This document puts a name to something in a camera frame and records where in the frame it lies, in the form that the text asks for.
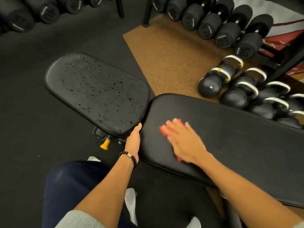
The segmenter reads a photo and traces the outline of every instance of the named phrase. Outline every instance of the hand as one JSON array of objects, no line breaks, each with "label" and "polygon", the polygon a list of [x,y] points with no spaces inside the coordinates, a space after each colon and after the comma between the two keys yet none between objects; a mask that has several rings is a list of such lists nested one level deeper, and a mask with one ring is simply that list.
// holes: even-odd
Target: hand
[{"label": "hand", "polygon": [[177,119],[167,121],[166,125],[171,129],[163,126],[163,130],[168,134],[168,141],[173,146],[174,153],[185,162],[200,165],[199,161],[205,155],[211,155],[202,142],[201,138],[195,133],[188,122],[183,125]]},{"label": "hand", "polygon": [[139,123],[138,126],[134,128],[130,136],[127,138],[125,151],[133,155],[138,163],[138,151],[139,151],[139,144],[140,144],[140,137],[139,131],[141,130],[142,124]]}]

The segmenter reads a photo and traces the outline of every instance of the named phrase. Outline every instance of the black bench pad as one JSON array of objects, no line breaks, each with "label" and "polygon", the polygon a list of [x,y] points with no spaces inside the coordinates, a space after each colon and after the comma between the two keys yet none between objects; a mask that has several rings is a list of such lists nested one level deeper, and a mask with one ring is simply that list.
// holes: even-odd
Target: black bench pad
[{"label": "black bench pad", "polygon": [[55,61],[45,81],[65,104],[115,137],[126,136],[140,122],[149,101],[142,80],[84,53]]},{"label": "black bench pad", "polygon": [[141,155],[151,164],[206,185],[194,165],[179,163],[159,131],[167,120],[188,121],[209,152],[279,201],[304,206],[304,131],[246,111],[183,95],[152,99],[141,130]]}]

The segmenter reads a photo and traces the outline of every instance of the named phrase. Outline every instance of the brown floor mat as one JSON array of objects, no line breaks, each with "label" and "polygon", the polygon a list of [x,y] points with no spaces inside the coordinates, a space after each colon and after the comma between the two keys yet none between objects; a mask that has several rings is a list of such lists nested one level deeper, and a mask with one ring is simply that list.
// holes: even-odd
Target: brown floor mat
[{"label": "brown floor mat", "polygon": [[[150,24],[147,28],[139,26],[123,37],[154,94],[175,93],[205,99],[197,91],[199,80],[223,57],[233,54],[233,49],[219,49],[214,39],[203,40],[197,30],[185,30],[181,21],[173,22],[166,15],[154,17]],[[245,61],[243,70],[250,67],[253,63]],[[207,190],[224,216],[219,192],[208,187]],[[304,218],[303,210],[295,212]]]}]

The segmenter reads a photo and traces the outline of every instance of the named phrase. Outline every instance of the navy blue pants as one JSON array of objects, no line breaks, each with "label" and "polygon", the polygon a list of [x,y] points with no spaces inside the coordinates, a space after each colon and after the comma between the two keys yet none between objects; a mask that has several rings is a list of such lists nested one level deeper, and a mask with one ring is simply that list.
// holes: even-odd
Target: navy blue pants
[{"label": "navy blue pants", "polygon": [[[51,169],[46,177],[44,189],[42,228],[54,228],[108,172],[109,168],[97,161],[66,162]],[[137,226],[122,214],[118,227]]]}]

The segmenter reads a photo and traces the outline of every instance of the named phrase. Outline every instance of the bracelet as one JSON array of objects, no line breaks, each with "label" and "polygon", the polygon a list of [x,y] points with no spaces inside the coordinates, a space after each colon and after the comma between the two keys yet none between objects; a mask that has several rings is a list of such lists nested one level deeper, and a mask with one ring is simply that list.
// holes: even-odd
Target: bracelet
[{"label": "bracelet", "polygon": [[118,157],[120,157],[122,154],[126,154],[127,156],[132,158],[132,160],[134,162],[134,168],[137,166],[137,161],[136,161],[136,159],[133,155],[129,154],[127,151],[122,151],[122,152],[119,153]]}]

